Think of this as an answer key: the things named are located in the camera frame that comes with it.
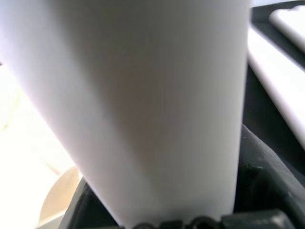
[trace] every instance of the white cylinder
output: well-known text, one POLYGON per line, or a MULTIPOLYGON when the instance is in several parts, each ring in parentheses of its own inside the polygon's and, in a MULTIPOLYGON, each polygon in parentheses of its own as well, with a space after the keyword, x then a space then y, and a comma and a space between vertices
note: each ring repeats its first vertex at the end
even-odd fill
POLYGON ((2 1, 0 55, 119 224, 233 210, 249 0, 2 1))

